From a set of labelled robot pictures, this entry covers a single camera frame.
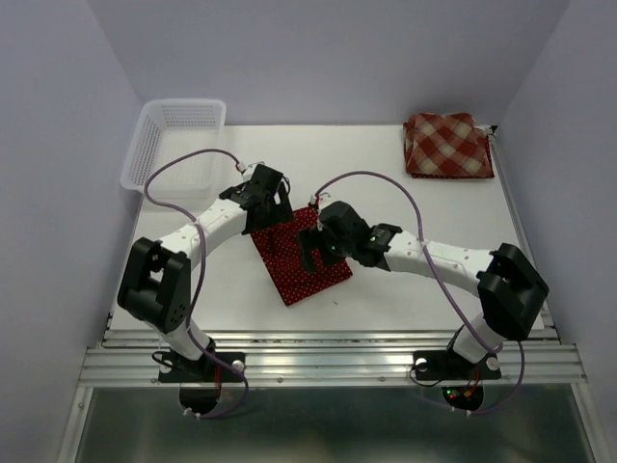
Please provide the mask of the red polka dot skirt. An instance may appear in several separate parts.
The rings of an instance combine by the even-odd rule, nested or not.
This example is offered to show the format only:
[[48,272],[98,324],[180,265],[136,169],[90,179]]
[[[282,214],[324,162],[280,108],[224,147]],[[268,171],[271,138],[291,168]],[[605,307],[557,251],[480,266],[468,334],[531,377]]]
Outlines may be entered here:
[[404,157],[406,172],[412,177],[458,180],[495,176],[488,139],[482,135],[420,137],[406,142]]

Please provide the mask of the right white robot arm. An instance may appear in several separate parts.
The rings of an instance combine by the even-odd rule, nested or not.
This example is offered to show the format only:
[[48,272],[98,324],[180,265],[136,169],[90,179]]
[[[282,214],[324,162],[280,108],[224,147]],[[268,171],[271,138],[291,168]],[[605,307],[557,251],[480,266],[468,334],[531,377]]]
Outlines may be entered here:
[[319,208],[314,225],[299,231],[301,265],[316,270],[352,259],[363,267],[432,278],[475,296],[481,313],[465,319],[443,353],[446,370],[465,376],[508,340],[523,341],[550,293],[548,284],[515,245],[476,250],[428,241],[390,224],[368,225],[347,203]]

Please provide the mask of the red plaid skirt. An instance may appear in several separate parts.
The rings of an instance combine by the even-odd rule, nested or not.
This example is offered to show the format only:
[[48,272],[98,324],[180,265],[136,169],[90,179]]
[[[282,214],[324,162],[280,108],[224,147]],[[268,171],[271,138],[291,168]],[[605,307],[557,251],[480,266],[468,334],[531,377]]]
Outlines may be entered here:
[[414,178],[495,176],[489,138],[469,113],[417,113],[403,123],[405,171]]

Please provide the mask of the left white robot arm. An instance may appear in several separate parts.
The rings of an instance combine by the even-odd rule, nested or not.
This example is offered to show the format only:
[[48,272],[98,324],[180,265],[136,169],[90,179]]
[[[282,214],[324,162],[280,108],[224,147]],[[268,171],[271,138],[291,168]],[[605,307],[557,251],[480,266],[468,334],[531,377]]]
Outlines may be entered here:
[[222,192],[200,216],[155,240],[141,237],[132,245],[123,275],[118,305],[155,331],[181,357],[181,368],[192,379],[207,378],[215,358],[212,344],[192,320],[192,272],[207,256],[235,237],[293,220],[289,182],[279,171],[257,163],[243,182]]

